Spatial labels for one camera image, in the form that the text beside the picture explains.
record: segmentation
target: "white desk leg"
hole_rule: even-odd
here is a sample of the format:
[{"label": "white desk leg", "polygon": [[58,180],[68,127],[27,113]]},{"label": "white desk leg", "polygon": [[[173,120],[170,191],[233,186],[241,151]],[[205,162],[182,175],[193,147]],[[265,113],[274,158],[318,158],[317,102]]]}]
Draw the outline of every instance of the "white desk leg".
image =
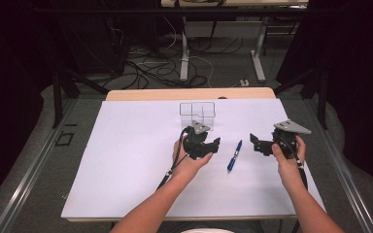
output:
[{"label": "white desk leg", "polygon": [[183,59],[181,61],[181,74],[180,81],[185,82],[187,80],[187,67],[189,64],[189,50],[187,49],[187,36],[183,33]]},{"label": "white desk leg", "polygon": [[259,27],[258,41],[256,42],[256,48],[255,50],[251,50],[251,57],[253,59],[253,63],[255,67],[255,73],[260,83],[266,82],[265,75],[262,70],[261,61],[259,60],[259,54],[261,53],[261,50],[262,50],[262,43],[265,37],[267,23],[268,23],[268,18],[264,17],[262,19],[262,24]]}]

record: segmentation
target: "white paper sheet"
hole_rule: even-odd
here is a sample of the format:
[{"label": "white paper sheet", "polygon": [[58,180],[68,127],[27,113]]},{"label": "white paper sheet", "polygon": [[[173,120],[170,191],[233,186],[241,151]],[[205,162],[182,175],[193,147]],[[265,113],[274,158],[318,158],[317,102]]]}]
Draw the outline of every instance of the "white paper sheet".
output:
[{"label": "white paper sheet", "polygon": [[[275,157],[255,152],[250,141],[250,133],[272,140],[273,124],[288,119],[281,101],[211,101],[216,118],[206,142],[220,137],[219,152],[178,197],[167,218],[294,216]],[[185,102],[103,102],[61,216],[117,219],[154,193],[171,167],[182,131],[179,107]],[[228,174],[240,140],[241,151]],[[308,166],[305,171],[309,190],[323,207]]]}]

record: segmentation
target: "clear plastic box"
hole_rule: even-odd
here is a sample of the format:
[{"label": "clear plastic box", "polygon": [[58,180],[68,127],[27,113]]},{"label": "clear plastic box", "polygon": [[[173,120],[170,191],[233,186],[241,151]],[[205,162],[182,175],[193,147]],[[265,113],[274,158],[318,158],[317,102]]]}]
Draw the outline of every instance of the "clear plastic box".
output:
[{"label": "clear plastic box", "polygon": [[215,103],[214,102],[189,102],[180,104],[180,118],[182,128],[191,125],[195,120],[214,130],[215,121]]}]

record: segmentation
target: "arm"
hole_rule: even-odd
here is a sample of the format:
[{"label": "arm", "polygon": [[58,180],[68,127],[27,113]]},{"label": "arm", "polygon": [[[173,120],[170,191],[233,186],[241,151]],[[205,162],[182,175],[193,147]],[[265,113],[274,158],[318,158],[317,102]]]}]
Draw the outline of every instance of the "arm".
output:
[{"label": "arm", "polygon": [[[178,148],[175,143],[174,154]],[[181,147],[180,161],[185,156],[184,147]],[[129,212],[112,229],[115,232],[156,232],[177,197],[198,173],[198,170],[208,163],[212,154],[209,153],[200,160],[186,157],[175,169],[171,179],[153,195]]]},{"label": "arm", "polygon": [[[296,136],[298,157],[304,162],[306,145]],[[299,175],[295,159],[286,159],[280,147],[272,146],[272,151],[279,163],[278,172],[287,190],[292,205],[302,228],[302,232],[344,232],[321,208],[305,188]]]}]

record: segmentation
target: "pen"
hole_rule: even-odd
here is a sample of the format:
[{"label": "pen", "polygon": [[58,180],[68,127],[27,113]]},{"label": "pen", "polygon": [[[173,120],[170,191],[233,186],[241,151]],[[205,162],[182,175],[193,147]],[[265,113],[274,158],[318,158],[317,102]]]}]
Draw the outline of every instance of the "pen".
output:
[{"label": "pen", "polygon": [[226,169],[228,169],[228,173],[230,173],[232,171],[232,168],[234,167],[234,163],[235,163],[235,160],[237,159],[238,152],[241,149],[241,145],[242,145],[242,140],[239,141],[237,149],[234,152],[234,156],[231,158],[231,161],[229,161],[228,167],[226,167]]}]

